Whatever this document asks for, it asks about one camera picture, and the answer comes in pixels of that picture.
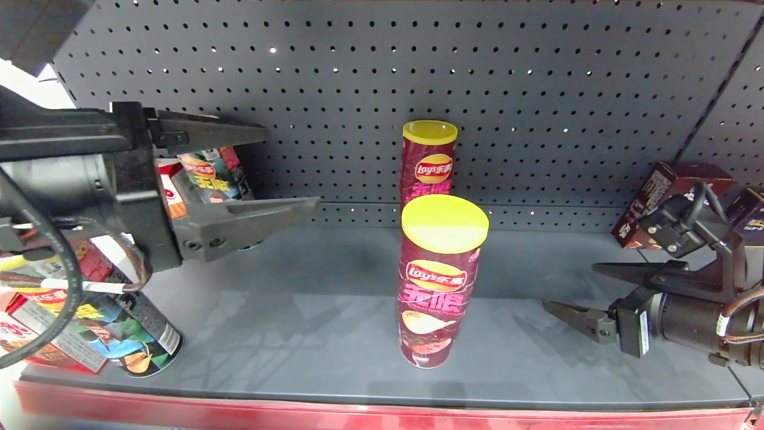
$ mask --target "screw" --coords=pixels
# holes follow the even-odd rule
[[[186,242],[183,242],[183,245],[186,248],[191,249],[192,251],[199,251],[202,248],[201,245],[199,245],[196,242],[192,242],[191,240],[187,240]]]
[[[217,248],[218,246],[222,245],[223,243],[225,243],[225,237],[216,237],[216,238],[214,238],[214,239],[213,239],[213,240],[212,240],[212,241],[209,243],[209,245],[210,245],[212,248]]]

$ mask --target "red shelf edge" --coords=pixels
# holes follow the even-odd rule
[[[740,430],[752,408],[561,412],[361,406],[269,400],[194,399],[17,381],[25,412],[140,425],[237,430]]]

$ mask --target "shelf surface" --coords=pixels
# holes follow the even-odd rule
[[[256,250],[158,273],[147,295],[183,332],[162,373],[132,379],[30,366],[23,380],[133,393],[402,406],[645,410],[740,406],[729,370],[660,343],[641,360],[546,314],[540,298],[601,308],[632,285],[595,262],[640,262],[607,234],[492,232],[449,359],[399,352],[400,231],[298,227]]]

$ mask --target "red chip can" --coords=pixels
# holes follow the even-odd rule
[[[400,206],[419,196],[449,194],[458,129],[443,121],[422,120],[403,126]]]
[[[448,358],[478,272],[488,217],[455,196],[417,197],[401,213],[398,283],[400,350],[423,369]]]

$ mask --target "product packaging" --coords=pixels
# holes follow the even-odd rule
[[[467,311],[488,217],[467,200],[433,194],[403,208],[401,227],[400,349],[414,366],[433,368],[448,358]]]
[[[639,219],[673,195],[684,194],[692,200],[692,188],[698,181],[708,184],[719,197],[735,182],[727,172],[714,165],[660,162],[616,223],[613,236],[623,248],[661,249],[646,231],[639,228]]]
[[[74,243],[84,276],[90,281],[129,283],[103,253],[88,240]],[[64,279],[57,256],[29,262],[21,256],[9,272]],[[66,300],[66,290],[15,288],[30,301],[58,315]],[[151,376],[172,363],[180,350],[181,336],[154,304],[142,293],[106,294],[84,292],[72,327],[90,347],[128,375]]]
[[[413,121],[403,127],[400,205],[429,194],[451,192],[458,129],[443,121]]]
[[[0,349],[12,352],[31,342],[49,327],[55,315],[15,292],[0,294]],[[82,339],[72,326],[26,358],[38,366],[77,373],[97,374],[106,359]]]
[[[177,158],[158,158],[157,168],[164,188],[164,201],[170,219],[186,216],[186,201],[200,202],[196,187],[184,172],[183,165]]]
[[[746,188],[727,208],[730,225],[743,236],[746,246],[764,246],[764,197],[762,190]]]
[[[178,158],[204,203],[254,199],[233,147],[192,152]]]

